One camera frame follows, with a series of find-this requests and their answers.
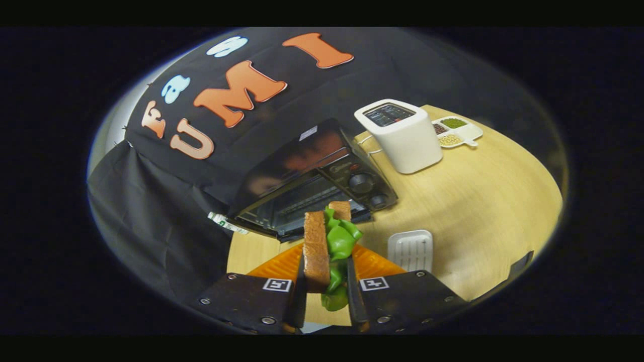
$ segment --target letter m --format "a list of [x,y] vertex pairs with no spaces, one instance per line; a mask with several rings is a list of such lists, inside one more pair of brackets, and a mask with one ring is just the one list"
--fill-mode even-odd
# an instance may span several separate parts
[[223,118],[226,127],[234,127],[243,119],[242,111],[228,107],[252,110],[254,104],[248,94],[255,94],[256,102],[265,102],[286,89],[286,82],[276,82],[252,67],[250,61],[234,65],[226,72],[229,90],[206,89],[194,99],[196,107],[204,106]]

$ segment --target orange letter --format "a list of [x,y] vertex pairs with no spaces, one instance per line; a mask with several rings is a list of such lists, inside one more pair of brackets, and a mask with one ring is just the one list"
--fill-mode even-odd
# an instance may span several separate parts
[[265,102],[286,89],[285,82],[276,82],[251,66],[250,61],[234,65],[226,72],[229,90],[206,89],[194,99],[196,107],[205,106],[223,118],[226,127],[234,127],[243,119],[243,112],[231,111],[225,106],[251,110],[254,105],[247,90],[255,94],[255,101]]
[[354,56],[348,53],[341,53],[331,45],[320,39],[319,33],[308,33],[282,43],[283,46],[295,46],[317,60],[318,68],[333,68],[340,64],[350,62]]
[[194,148],[182,141],[179,135],[174,135],[170,140],[170,148],[178,149],[179,151],[192,158],[196,158],[197,160],[203,160],[212,155],[214,151],[213,140],[211,140],[210,137],[199,132],[196,128],[190,126],[187,119],[184,118],[179,121],[179,125],[177,125],[176,130],[179,132],[186,132],[190,136],[196,138],[199,142],[201,142],[202,146],[201,148]]
[[148,102],[146,107],[146,113],[143,115],[141,120],[141,126],[149,127],[152,129],[158,138],[163,137],[163,132],[166,129],[166,120],[158,120],[161,117],[161,112],[158,109],[153,108],[156,102],[151,100]]

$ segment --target black cloth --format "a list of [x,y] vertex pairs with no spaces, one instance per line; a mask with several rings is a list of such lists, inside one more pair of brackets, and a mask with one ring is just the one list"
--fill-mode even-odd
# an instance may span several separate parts
[[[310,32],[320,33],[326,43],[355,58],[320,69],[309,54],[282,46],[287,39]],[[249,41],[225,57],[206,55],[212,46],[233,36]],[[244,119],[227,128],[217,114],[195,107],[193,101],[206,88],[229,89],[225,72],[246,60],[288,87],[266,102],[256,102],[250,94],[254,109],[243,110]],[[174,102],[166,104],[162,89],[175,75],[190,77],[191,82]],[[411,30],[235,30],[186,55],[143,94],[132,112],[127,142],[112,149],[88,180],[99,229],[110,249],[145,284],[173,301],[192,298],[225,272],[231,234],[206,216],[210,211],[225,212],[246,172],[327,118],[337,119],[353,135],[364,131],[354,111],[385,98],[493,120],[501,132],[516,119],[539,123],[544,116],[509,77]],[[166,122],[161,139],[141,126],[151,100]],[[215,149],[209,158],[196,160],[170,148],[182,118],[213,140]],[[540,142],[527,141],[526,148],[543,160],[551,149],[540,145],[552,145],[554,139],[545,128],[536,132],[543,135]]]

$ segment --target round wooden table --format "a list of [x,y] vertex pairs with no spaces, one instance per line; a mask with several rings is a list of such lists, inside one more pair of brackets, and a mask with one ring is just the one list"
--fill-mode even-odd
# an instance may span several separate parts
[[[432,106],[422,108],[431,119],[456,115]],[[483,130],[478,147],[443,148],[439,163],[414,174],[396,172],[383,152],[373,153],[372,160],[399,200],[374,213],[371,222],[359,224],[365,235],[359,243],[384,257],[392,234],[429,231],[433,235],[431,273],[466,301],[506,280],[510,265],[528,252],[537,257],[562,211],[561,192],[544,165],[510,138],[468,120]],[[364,132],[355,140],[368,136]],[[381,148],[373,137],[361,146],[367,152]],[[235,233],[227,270],[246,274],[301,242],[280,244],[255,233]],[[307,296],[305,321],[351,325],[348,308],[327,312],[319,294]]]

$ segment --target toaster oven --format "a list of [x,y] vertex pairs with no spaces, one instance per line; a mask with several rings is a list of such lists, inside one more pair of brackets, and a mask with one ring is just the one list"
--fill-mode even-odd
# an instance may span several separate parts
[[352,222],[396,203],[398,196],[370,157],[328,119],[286,143],[245,177],[227,219],[280,242],[304,236],[305,213],[349,201]]

